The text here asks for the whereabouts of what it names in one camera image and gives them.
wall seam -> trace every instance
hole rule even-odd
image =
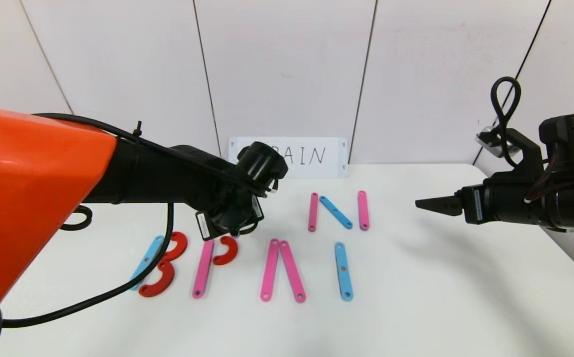
[[[62,86],[60,86],[60,82],[58,81],[58,77],[56,77],[56,73],[54,72],[54,68],[51,66],[51,63],[49,63],[49,59],[47,58],[47,54],[45,53],[45,49],[43,48],[43,45],[40,43],[40,39],[38,39],[38,34],[36,34],[36,29],[34,28],[34,25],[31,23],[31,20],[29,19],[29,14],[27,14],[27,9],[25,8],[25,5],[22,3],[22,0],[19,0],[20,3],[20,7],[22,7],[22,12],[25,14],[25,17],[27,18],[27,23],[29,23],[29,27],[31,28],[31,32],[34,34],[34,38],[36,38],[36,43],[38,43],[38,47],[40,48],[40,52],[43,54],[43,57],[45,58],[45,62],[47,63],[47,67],[49,67],[49,71],[51,72],[52,77],[54,77],[54,81],[56,82],[56,86],[58,86],[58,90],[60,91],[60,94],[62,95],[62,99],[64,99],[64,103],[67,104],[67,108],[69,109],[69,113],[70,114],[74,114],[73,109],[71,108],[71,104],[69,103],[69,100],[67,100],[67,96],[64,94],[64,91],[62,90]]]
[[[373,7],[373,19],[371,20],[371,31],[368,36],[368,45],[366,46],[366,58],[364,59],[364,71],[362,71],[362,83],[360,83],[360,93],[357,97],[357,109],[355,110],[355,122],[353,122],[353,133],[351,135],[351,145],[348,149],[348,163],[351,163],[351,154],[353,153],[353,143],[355,142],[355,131],[357,130],[357,117],[360,114],[360,104],[362,103],[362,91],[364,90],[364,78],[366,77],[366,66],[368,65],[368,55],[371,52],[371,40],[373,39],[373,28],[375,27],[375,14],[377,13],[378,0],[375,0]]]
[[[197,22],[197,34],[199,35],[199,46],[201,47],[201,59],[203,60],[203,70],[206,75],[206,84],[208,84],[208,97],[210,97],[210,110],[212,111],[212,122],[214,123],[214,134],[217,136],[217,148],[219,149],[219,156],[223,157],[221,152],[221,141],[219,140],[219,129],[217,129],[217,117],[214,115],[214,102],[212,101],[212,90],[210,90],[210,79],[208,79],[208,66],[206,65],[206,55],[203,52],[203,40],[201,39],[201,30],[199,29],[199,15],[197,14],[197,4],[192,0],[194,7],[194,19]]]

